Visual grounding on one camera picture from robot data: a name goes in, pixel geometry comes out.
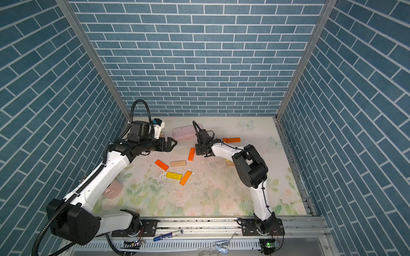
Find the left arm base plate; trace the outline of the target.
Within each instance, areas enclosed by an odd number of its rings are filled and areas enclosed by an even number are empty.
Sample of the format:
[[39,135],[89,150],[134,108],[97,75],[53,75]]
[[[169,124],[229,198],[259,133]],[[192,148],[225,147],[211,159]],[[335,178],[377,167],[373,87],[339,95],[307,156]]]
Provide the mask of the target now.
[[139,221],[137,229],[116,230],[111,233],[112,237],[154,237],[158,226],[156,219],[143,219]]

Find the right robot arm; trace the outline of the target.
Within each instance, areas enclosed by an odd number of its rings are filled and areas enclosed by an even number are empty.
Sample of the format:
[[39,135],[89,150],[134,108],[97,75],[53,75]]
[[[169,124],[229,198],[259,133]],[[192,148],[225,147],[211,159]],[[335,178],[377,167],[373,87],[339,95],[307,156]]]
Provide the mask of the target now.
[[284,226],[269,206],[265,182],[268,166],[253,145],[239,148],[225,143],[222,139],[210,135],[209,131],[192,122],[197,138],[195,150],[204,157],[222,157],[233,162],[242,183],[249,188],[254,205],[254,219],[258,232],[262,235],[275,230],[284,236]]

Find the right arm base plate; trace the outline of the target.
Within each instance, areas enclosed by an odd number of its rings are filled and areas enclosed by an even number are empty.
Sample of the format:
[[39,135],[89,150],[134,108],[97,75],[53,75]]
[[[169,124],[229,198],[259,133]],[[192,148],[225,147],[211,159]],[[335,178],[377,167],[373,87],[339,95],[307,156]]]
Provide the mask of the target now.
[[285,230],[281,219],[259,221],[250,218],[238,218],[237,224],[243,236],[284,236]]

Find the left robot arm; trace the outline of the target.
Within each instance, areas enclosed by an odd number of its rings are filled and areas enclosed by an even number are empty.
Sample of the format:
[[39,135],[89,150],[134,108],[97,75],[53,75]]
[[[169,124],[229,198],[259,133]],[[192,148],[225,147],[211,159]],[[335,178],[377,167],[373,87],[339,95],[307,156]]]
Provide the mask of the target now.
[[151,151],[173,150],[177,141],[160,136],[164,126],[158,118],[150,123],[131,122],[126,139],[118,139],[108,146],[100,166],[63,199],[53,199],[48,204],[51,233],[79,245],[117,230],[124,231],[127,236],[139,235],[142,228],[139,213],[122,209],[120,213],[98,217],[92,210],[116,176],[136,157]]

